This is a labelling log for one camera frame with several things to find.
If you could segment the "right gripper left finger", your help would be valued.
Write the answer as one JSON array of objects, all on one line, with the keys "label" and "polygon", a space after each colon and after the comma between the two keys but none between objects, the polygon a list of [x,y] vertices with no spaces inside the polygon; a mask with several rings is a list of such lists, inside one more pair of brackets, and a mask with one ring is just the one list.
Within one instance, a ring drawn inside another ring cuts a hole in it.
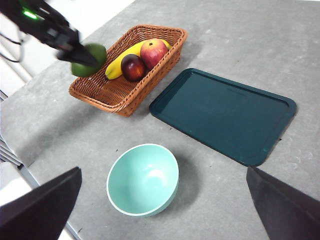
[{"label": "right gripper left finger", "polygon": [[75,206],[82,171],[74,167],[0,207],[2,240],[57,240]]}]

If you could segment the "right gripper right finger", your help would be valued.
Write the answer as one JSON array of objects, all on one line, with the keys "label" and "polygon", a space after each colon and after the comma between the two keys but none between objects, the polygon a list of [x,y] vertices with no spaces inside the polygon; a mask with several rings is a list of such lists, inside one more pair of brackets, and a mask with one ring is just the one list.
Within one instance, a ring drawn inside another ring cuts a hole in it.
[{"label": "right gripper right finger", "polygon": [[320,201],[257,167],[246,182],[255,209],[271,240],[318,240]]}]

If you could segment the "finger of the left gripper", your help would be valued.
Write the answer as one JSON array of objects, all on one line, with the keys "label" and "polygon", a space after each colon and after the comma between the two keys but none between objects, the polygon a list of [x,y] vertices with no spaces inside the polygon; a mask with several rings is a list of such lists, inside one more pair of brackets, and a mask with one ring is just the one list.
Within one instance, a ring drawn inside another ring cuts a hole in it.
[{"label": "finger of the left gripper", "polygon": [[65,45],[57,52],[56,58],[61,61],[89,67],[96,67],[98,65],[96,58],[81,44]]}]

